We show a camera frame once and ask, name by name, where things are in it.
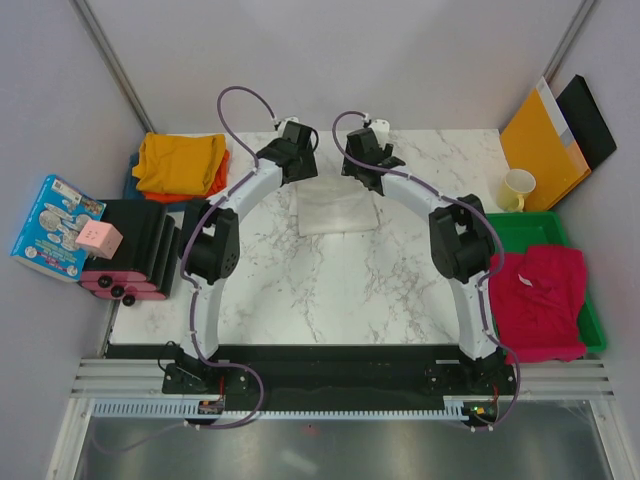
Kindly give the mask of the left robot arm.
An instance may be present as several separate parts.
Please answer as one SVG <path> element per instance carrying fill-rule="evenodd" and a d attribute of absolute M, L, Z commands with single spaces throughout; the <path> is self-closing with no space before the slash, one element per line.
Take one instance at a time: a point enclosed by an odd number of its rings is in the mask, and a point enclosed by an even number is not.
<path fill-rule="evenodd" d="M 277 136 L 253 155 L 254 165 L 236 184 L 185 210 L 180 276 L 191 290 L 189 326 L 181 342 L 197 360 L 186 370 L 185 382 L 198 393 L 208 393 L 219 382 L 219 369 L 207 360 L 219 348 L 218 323 L 226 280 L 240 259 L 242 220 L 282 186 L 318 175 L 317 131 L 297 121 L 284 120 Z"/>

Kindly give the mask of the white t shirt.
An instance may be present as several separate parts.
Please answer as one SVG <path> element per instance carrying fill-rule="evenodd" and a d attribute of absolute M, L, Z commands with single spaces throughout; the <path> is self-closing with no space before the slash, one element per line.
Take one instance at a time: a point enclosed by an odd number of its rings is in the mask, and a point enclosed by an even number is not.
<path fill-rule="evenodd" d="M 379 225 L 372 194 L 344 176 L 319 176 L 296 186 L 298 233 L 302 237 L 356 233 Z"/>

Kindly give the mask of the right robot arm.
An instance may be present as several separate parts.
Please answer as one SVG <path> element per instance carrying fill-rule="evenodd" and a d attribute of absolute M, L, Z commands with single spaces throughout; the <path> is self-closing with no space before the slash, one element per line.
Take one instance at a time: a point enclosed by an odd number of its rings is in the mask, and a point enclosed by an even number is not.
<path fill-rule="evenodd" d="M 370 127 L 349 133 L 342 151 L 344 176 L 402 204 L 428 225 L 432 262 L 453 294 L 459 349 L 470 359 L 458 368 L 458 381 L 469 393 L 483 392 L 493 383 L 494 371 L 482 359 L 498 348 L 487 287 L 499 240 L 482 202 L 475 195 L 450 199 L 428 187 L 393 155 L 391 144 L 380 144 Z"/>

